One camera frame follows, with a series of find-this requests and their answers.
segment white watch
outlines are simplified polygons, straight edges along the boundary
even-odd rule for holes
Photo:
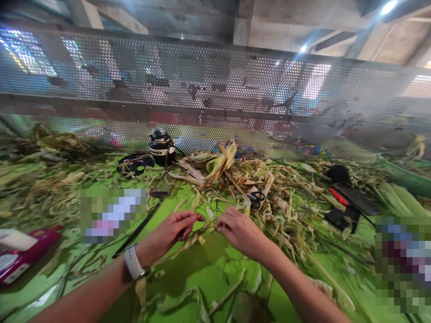
[[[126,265],[129,269],[130,276],[132,276],[133,280],[138,280],[139,278],[148,276],[151,272],[151,267],[141,267],[138,257],[136,256],[135,246],[136,244],[133,244],[128,247],[124,256],[126,257]]]

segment scissors handle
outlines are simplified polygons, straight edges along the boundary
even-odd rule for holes
[[[247,193],[246,195],[250,198],[252,209],[259,209],[261,202],[265,200],[265,194],[260,191]]]
[[[264,201],[265,194],[260,191],[252,192],[251,195],[255,198],[256,201]]]

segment green corn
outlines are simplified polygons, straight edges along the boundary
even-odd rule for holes
[[[410,210],[413,216],[429,217],[430,214],[422,207],[422,205],[411,195],[404,187],[391,184],[394,192],[405,206]]]
[[[383,182],[375,191],[387,206],[389,211],[398,217],[429,217],[420,203],[405,188]]]

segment metal fence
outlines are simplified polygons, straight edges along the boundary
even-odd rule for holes
[[[431,70],[25,21],[0,29],[8,131],[36,123],[114,151],[164,127],[185,152],[359,162],[431,138]]]

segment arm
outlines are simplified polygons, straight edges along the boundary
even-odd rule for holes
[[[228,207],[220,216],[216,231],[222,233],[235,249],[268,269],[304,322],[350,322],[249,217]]]
[[[136,246],[141,267],[151,266],[177,241],[188,237],[195,221],[204,219],[191,211],[169,215]],[[44,309],[31,322],[97,322],[131,284],[132,278],[122,255],[88,282]]]

